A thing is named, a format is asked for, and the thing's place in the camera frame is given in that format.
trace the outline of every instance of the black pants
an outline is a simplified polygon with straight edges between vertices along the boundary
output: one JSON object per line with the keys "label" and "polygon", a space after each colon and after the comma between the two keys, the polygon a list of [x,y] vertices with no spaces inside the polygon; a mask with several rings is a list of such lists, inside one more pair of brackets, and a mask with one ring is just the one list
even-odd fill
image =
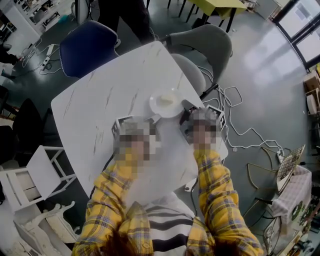
{"label": "black pants", "polygon": [[154,40],[149,29],[149,15],[143,0],[98,0],[98,22],[117,32],[119,17],[131,28],[142,44]]}
{"label": "black pants", "polygon": [[15,65],[18,60],[15,55],[7,53],[7,51],[0,46],[0,62]]}

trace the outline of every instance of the tablecloth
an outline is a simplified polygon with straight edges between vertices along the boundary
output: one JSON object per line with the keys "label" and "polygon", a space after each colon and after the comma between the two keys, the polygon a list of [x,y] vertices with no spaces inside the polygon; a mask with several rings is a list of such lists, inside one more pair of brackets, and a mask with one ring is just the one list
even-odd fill
{"label": "tablecloth", "polygon": [[247,7],[239,0],[189,0],[198,6],[206,15],[210,16],[214,10],[219,14],[222,20],[229,17],[231,9],[236,8],[235,14],[239,14]]}
{"label": "tablecloth", "polygon": [[311,200],[312,173],[297,165],[288,185],[278,199],[271,205],[274,217],[281,216],[282,226],[289,226],[292,222],[292,212],[302,201],[307,206]]}

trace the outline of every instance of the concrete floor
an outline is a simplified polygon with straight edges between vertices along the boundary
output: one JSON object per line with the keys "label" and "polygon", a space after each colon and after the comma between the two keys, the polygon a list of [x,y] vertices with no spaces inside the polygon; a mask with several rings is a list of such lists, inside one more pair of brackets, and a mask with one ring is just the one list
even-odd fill
{"label": "concrete floor", "polygon": [[[92,9],[92,17],[97,20],[99,6],[97,2],[94,3],[96,6]],[[178,13],[182,0],[172,1],[169,10],[167,4],[168,2],[164,0],[150,1],[151,27],[160,38],[169,33],[191,29],[194,20],[203,14],[199,11],[197,15],[191,16],[188,23],[185,23],[191,4],[187,2],[181,18],[178,18]],[[211,17],[209,22],[218,25],[220,19]],[[226,29],[227,23],[223,24],[223,29]],[[71,21],[58,23],[42,36],[39,50],[44,49],[48,44],[59,44],[75,27],[75,22]],[[243,103],[232,109],[232,123],[240,133],[253,127],[264,139],[276,140],[283,148],[296,149],[307,144],[302,157],[304,160],[306,154],[310,154],[310,145],[308,143],[308,111],[302,84],[306,70],[302,62],[277,27],[257,14],[243,12],[237,15],[231,29],[229,35],[232,41],[233,56],[218,83],[223,89],[236,86],[242,95]],[[117,49],[119,54],[140,46],[138,39],[122,20],[118,26],[118,36],[122,41]],[[196,51],[184,51],[184,54],[196,64],[210,68],[201,54]],[[56,52],[53,59],[58,58],[59,54]],[[15,66],[15,74],[24,74],[34,69],[43,59],[43,55],[35,55],[25,68],[18,63]],[[53,61],[50,71],[58,68],[60,68],[59,61]],[[7,80],[3,85],[10,91],[10,104],[19,106],[24,99],[31,98],[39,112],[44,114],[51,100],[75,81],[75,78],[64,76],[61,70],[56,74],[48,75],[40,75],[39,71],[35,71],[17,77],[13,81]],[[228,91],[227,95],[234,104],[240,100],[233,89]],[[217,92],[213,91],[206,100],[216,96]],[[55,128],[52,121],[47,128]],[[229,131],[229,140],[234,146],[261,143],[259,137],[252,131],[246,135],[237,136],[232,128]],[[269,159],[259,147],[239,148],[236,152],[233,152],[230,145],[227,144],[227,147],[229,155],[225,160],[225,166],[231,171],[234,188],[239,193],[239,208],[244,213],[257,195],[264,198],[273,195],[273,191],[267,193],[262,190],[257,191],[251,186],[246,167],[248,162],[270,167]],[[252,178],[261,187],[270,187],[275,182],[272,174],[261,170],[252,169]],[[184,192],[181,188],[177,190],[177,194],[193,209],[189,193]],[[76,207],[72,214],[78,216],[77,223],[83,222],[88,198],[80,184],[75,183],[60,195],[50,200],[69,200],[69,202],[75,200]],[[262,214],[261,210],[260,208],[254,209],[252,214],[245,218],[248,225]]]}

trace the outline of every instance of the navy blue chair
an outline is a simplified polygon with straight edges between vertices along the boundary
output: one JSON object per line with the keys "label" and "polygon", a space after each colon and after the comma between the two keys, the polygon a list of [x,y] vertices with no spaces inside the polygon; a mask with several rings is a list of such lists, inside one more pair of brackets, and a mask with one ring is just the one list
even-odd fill
{"label": "navy blue chair", "polygon": [[67,77],[82,78],[119,55],[117,33],[90,20],[68,34],[60,43],[60,61]]}

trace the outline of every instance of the white plate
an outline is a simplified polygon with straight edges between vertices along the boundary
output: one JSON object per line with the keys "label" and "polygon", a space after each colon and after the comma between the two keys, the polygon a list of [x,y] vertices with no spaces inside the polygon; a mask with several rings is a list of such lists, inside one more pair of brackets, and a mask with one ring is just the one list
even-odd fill
{"label": "white plate", "polygon": [[[168,105],[165,104],[161,96],[169,96],[172,103]],[[173,118],[184,110],[181,104],[182,100],[182,96],[177,89],[161,89],[151,95],[149,104],[153,113],[159,114],[162,118]]]}

